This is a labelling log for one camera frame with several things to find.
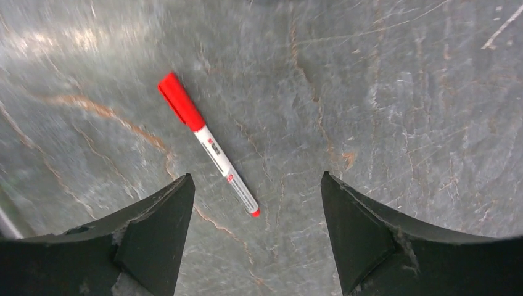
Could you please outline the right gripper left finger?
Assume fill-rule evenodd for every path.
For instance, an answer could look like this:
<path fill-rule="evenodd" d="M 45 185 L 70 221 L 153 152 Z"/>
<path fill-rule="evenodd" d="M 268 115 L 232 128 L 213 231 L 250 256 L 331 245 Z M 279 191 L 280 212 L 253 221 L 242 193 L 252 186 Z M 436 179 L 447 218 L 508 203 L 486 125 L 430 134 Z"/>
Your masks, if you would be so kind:
<path fill-rule="evenodd" d="M 173 295 L 194 195 L 185 174 L 62 234 L 1 239 L 1 294 Z"/>

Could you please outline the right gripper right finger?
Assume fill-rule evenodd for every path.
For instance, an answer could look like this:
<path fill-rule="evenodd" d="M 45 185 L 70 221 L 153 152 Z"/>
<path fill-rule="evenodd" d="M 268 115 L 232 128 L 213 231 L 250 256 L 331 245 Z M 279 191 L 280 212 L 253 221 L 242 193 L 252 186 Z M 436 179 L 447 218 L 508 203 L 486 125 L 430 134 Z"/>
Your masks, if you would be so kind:
<path fill-rule="evenodd" d="M 321 197 L 344 295 L 521 295 L 522 237 L 426 223 L 325 172 Z"/>

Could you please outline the red whiteboard marker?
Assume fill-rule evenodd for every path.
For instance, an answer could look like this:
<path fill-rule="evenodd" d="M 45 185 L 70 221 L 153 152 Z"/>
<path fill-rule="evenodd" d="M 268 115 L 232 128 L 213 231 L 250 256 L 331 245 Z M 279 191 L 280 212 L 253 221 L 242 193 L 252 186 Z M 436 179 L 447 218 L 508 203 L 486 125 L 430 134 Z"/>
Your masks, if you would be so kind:
<path fill-rule="evenodd" d="M 258 202 L 209 130 L 178 77 L 170 72 L 158 83 L 157 87 L 180 122 L 193 132 L 225 180 L 233 187 L 246 211 L 252 217 L 258 217 L 260 215 Z"/>

